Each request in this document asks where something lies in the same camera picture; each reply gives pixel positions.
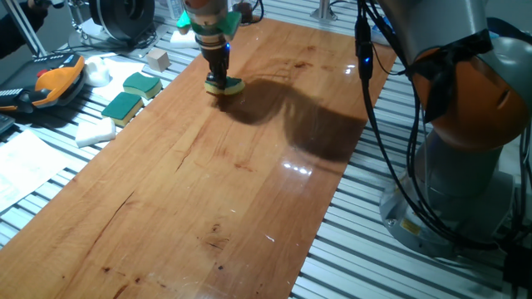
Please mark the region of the person hand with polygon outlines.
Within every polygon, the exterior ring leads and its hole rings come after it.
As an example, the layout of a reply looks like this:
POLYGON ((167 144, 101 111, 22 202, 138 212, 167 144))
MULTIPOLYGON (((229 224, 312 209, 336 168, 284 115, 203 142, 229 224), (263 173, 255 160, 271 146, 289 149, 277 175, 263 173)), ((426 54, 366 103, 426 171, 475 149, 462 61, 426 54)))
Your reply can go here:
POLYGON ((63 8, 65 5, 64 0, 29 0, 28 2, 34 7, 54 7, 55 9, 63 8))

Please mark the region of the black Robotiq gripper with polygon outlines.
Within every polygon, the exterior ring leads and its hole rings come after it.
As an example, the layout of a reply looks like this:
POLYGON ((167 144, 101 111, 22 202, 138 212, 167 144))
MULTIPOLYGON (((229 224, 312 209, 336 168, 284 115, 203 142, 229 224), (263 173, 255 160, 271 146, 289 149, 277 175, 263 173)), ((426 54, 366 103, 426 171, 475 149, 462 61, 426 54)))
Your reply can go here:
POLYGON ((227 85, 227 70, 229 68, 230 44, 225 43, 217 48, 203 49, 203 56, 209 63, 210 73, 206 77, 206 82, 225 88, 227 85))

